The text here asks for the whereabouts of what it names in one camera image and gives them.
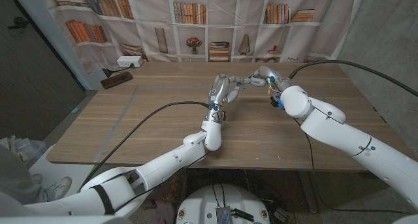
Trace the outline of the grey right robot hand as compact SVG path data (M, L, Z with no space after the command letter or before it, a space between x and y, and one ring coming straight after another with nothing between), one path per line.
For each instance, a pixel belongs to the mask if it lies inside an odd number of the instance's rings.
M259 67L255 72L244 79L245 84L257 87L269 85L274 91L283 92L292 86L288 78L283 77L278 71L267 66Z

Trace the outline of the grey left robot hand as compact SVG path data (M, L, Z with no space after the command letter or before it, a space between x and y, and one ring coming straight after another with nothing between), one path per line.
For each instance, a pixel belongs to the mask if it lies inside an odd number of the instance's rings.
M208 94L206 121L222 124L226 119L226 115L221 110L221 107L224 103L231 103L238 97L242 85L241 80L240 77L228 76L227 74L219 74L216 76Z

